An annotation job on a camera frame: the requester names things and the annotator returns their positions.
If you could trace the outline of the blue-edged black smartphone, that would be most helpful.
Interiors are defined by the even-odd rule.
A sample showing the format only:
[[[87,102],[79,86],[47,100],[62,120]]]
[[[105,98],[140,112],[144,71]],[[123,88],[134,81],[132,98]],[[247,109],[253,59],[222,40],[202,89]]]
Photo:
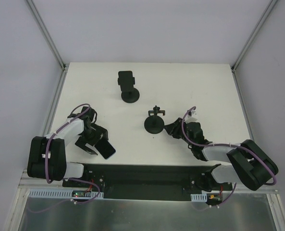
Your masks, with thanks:
[[[116,150],[107,139],[99,140],[94,146],[105,160],[116,153]]]

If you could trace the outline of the black phone stand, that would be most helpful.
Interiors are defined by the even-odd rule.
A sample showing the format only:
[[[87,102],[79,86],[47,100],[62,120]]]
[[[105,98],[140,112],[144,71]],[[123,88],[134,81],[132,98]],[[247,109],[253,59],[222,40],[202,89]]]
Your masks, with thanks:
[[[121,98],[126,103],[135,103],[138,101],[140,93],[138,89],[134,87],[134,90],[131,92],[121,92]]]
[[[164,120],[159,116],[165,116],[165,110],[161,110],[157,105],[153,110],[148,111],[148,117],[144,121],[144,128],[150,134],[159,134],[164,129]]]

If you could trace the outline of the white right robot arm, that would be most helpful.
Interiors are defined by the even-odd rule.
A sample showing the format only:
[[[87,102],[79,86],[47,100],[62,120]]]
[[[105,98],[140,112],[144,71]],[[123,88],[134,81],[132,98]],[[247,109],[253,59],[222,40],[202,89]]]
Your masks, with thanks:
[[[188,122],[182,118],[165,125],[164,129],[173,138],[184,140],[196,159],[229,163],[214,167],[205,177],[205,185],[210,190],[228,182],[242,183],[252,191],[277,183],[277,165],[253,140],[240,144],[213,143],[204,137],[199,122]]]

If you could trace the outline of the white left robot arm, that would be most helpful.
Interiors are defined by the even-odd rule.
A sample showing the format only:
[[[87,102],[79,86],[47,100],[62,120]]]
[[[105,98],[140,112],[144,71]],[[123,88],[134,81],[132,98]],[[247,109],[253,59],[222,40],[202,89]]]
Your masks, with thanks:
[[[84,172],[83,164],[66,160],[66,146],[74,141],[79,149],[91,155],[101,154],[104,159],[115,154],[108,131],[96,124],[97,112],[88,103],[79,107],[81,112],[72,111],[55,131],[32,139],[27,164],[29,177],[45,179],[48,184],[73,178],[79,187],[86,187],[90,175]]]

